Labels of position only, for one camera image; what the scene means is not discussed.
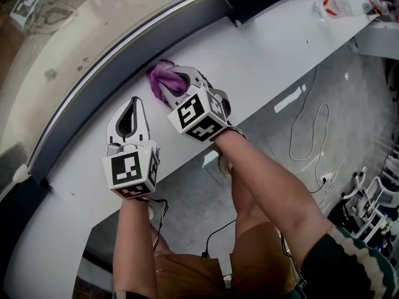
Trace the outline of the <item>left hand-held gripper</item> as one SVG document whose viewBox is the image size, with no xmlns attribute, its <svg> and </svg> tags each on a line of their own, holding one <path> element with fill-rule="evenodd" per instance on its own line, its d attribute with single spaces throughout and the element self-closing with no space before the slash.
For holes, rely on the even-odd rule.
<svg viewBox="0 0 399 299">
<path fill-rule="evenodd" d="M 156 191 L 160 160 L 156 142 L 150 139 L 141 98 L 123 102 L 106 127 L 108 144 L 128 144 L 122 151 L 103 159 L 108 188 L 123 199 L 134 199 Z"/>
</svg>

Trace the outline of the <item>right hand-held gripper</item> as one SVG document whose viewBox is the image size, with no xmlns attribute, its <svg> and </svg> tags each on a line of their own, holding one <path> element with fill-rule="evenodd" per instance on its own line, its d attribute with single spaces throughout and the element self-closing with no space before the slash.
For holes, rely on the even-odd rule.
<svg viewBox="0 0 399 299">
<path fill-rule="evenodd" d="M 159 99 L 172 108 L 169 121 L 176 130 L 193 140 L 211 140 L 228 126 L 231 106 L 226 92 L 208 85 L 207 79 L 194 67 L 174 66 L 170 72 L 185 84 L 159 84 Z"/>
</svg>

